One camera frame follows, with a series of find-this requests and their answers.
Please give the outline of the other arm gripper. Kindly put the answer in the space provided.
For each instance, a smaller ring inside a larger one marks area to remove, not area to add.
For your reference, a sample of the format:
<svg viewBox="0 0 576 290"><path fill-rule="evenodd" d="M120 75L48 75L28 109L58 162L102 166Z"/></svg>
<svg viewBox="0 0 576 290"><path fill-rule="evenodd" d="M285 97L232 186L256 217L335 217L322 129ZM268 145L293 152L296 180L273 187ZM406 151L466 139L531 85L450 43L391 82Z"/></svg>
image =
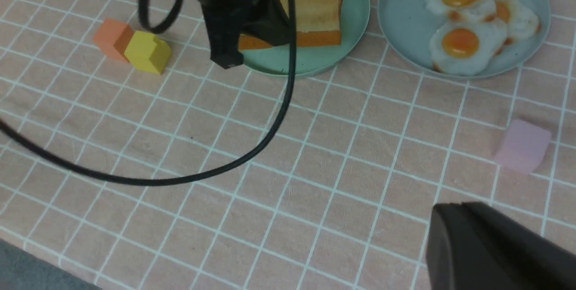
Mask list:
<svg viewBox="0 0 576 290"><path fill-rule="evenodd" d="M239 36L257 38L271 46L290 42L293 27L280 0L196 0L203 11L210 60L223 69L243 65ZM183 0L175 0L167 17L156 26L163 33L175 23Z"/></svg>

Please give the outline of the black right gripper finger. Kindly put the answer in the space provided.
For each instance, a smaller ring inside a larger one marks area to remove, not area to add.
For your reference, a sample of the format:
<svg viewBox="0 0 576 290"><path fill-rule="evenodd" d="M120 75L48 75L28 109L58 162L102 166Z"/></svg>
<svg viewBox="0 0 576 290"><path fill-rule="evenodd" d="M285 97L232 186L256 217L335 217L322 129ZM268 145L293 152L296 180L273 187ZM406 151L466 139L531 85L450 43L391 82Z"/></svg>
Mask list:
<svg viewBox="0 0 576 290"><path fill-rule="evenodd" d="M426 264L433 290L573 290L576 257L483 202L438 203Z"/></svg>

